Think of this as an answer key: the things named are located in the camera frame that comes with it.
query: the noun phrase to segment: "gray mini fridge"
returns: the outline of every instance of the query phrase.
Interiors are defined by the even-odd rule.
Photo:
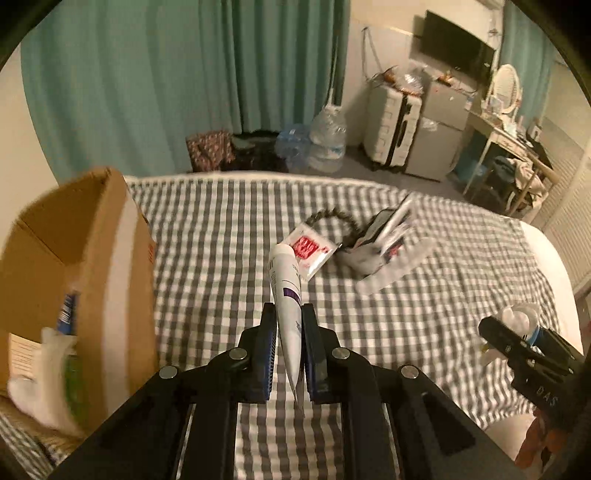
[[[438,82],[431,83],[423,98],[423,111],[405,173],[442,181],[452,170],[468,118],[466,101],[464,93]]]

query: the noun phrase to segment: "teal curtain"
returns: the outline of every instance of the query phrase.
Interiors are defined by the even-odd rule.
[[[542,113],[555,58],[556,49],[546,34],[515,4],[507,1],[499,65],[510,63],[519,75],[523,100],[517,118],[523,115],[526,127]]]
[[[190,169],[185,137],[310,122],[335,58],[340,102],[349,0],[63,0],[22,42],[35,131],[58,181],[110,165]]]

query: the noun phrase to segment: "wall-mounted tv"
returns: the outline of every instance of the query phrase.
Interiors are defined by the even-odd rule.
[[[486,83],[495,50],[455,23],[427,11],[421,52]]]

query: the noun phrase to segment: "white suitcase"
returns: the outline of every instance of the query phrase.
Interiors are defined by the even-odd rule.
[[[405,95],[387,85],[372,89],[363,147],[374,162],[388,167],[404,166],[422,104],[420,98]]]

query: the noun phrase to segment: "plastic water bottle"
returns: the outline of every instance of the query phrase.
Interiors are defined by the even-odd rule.
[[[310,125],[310,167],[334,173],[343,165],[347,123],[339,106],[328,104]]]
[[[310,128],[295,124],[277,135],[275,153],[284,158],[290,173],[302,172],[310,153]]]

